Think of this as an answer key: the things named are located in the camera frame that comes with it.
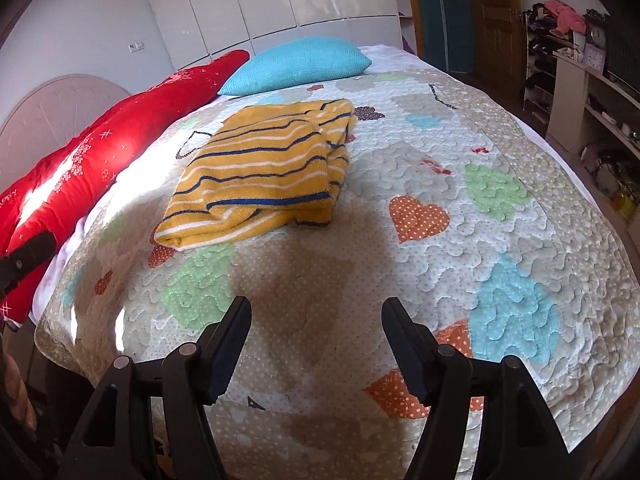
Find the wooden door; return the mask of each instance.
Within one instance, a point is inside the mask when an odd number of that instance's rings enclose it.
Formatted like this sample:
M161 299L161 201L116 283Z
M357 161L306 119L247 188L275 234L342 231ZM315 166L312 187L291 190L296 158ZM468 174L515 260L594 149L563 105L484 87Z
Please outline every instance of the wooden door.
M472 0L476 38L476 75L509 97L526 77L526 28L520 0Z

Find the person's hand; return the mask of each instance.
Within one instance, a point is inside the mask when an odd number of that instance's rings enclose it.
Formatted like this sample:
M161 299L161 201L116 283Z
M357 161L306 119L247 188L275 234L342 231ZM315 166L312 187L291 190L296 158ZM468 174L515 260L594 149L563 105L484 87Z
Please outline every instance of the person's hand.
M4 390L11 399L9 408L12 415L20 421L24 421L33 431L36 429L36 413L27 395L27 387L24 385L20 370L14 359L6 353L0 355L4 357L6 364L4 372Z

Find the bed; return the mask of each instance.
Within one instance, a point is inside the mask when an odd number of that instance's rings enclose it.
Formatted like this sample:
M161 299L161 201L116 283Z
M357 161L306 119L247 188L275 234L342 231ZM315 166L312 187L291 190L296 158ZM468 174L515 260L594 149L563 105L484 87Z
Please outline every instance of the bed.
M254 321L207 409L238 478L402 478L427 416L380 324L398 296L440 342L527 364L569 450L640 364L638 282L618 236L543 139L484 93L391 47L365 75L218 99L117 178L50 265L36 344L97 383L121 352L162 357L220 320ZM154 231L186 164L247 105L347 98L358 124L334 221L175 252ZM470 478L482 399L458 469ZM161 406L154 404L162 439Z

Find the headboard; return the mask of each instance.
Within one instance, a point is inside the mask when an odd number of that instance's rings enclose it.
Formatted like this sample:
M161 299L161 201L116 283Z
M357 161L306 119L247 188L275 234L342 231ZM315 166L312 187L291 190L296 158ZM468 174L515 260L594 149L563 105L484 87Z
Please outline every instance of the headboard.
M0 192L127 96L115 83L86 74L57 77L31 91L0 128Z

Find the heart-patterned quilt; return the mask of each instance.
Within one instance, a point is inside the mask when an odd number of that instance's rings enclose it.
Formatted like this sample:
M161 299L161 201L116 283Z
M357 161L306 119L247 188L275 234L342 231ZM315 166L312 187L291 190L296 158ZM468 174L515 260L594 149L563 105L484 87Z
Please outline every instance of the heart-patterned quilt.
M337 98L359 120L331 225L185 252L155 243L183 169L224 119L247 105ZM227 393L207 408L238 478L402 478L428 410L386 342L390 296L468 356L521 357L570 449L638 369L640 290L618 236L509 114L436 70L214 102L121 177L37 345L95 383L119 353L162 357L248 297L251 332ZM470 407L465 479L482 399Z

